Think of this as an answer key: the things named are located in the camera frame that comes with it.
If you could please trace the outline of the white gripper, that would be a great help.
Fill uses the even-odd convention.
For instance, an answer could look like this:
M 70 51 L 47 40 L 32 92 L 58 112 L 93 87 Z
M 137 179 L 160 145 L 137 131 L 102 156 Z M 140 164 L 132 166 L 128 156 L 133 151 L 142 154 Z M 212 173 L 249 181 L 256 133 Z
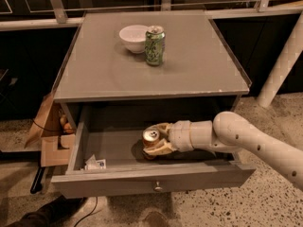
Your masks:
M 180 152 L 193 151 L 190 141 L 190 122 L 178 121 L 172 123 L 159 123 L 153 126 L 159 131 L 161 140 L 151 143 L 143 148 L 150 156 L 168 155 L 175 150 Z

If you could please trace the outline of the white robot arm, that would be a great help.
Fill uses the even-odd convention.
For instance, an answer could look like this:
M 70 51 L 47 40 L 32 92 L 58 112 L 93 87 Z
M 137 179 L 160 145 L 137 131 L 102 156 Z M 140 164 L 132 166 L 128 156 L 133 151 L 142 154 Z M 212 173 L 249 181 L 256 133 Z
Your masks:
M 218 113 L 211 121 L 152 125 L 143 130 L 142 142 L 143 151 L 149 156 L 195 149 L 230 153 L 243 148 L 303 189 L 303 151 L 260 131 L 233 112 Z

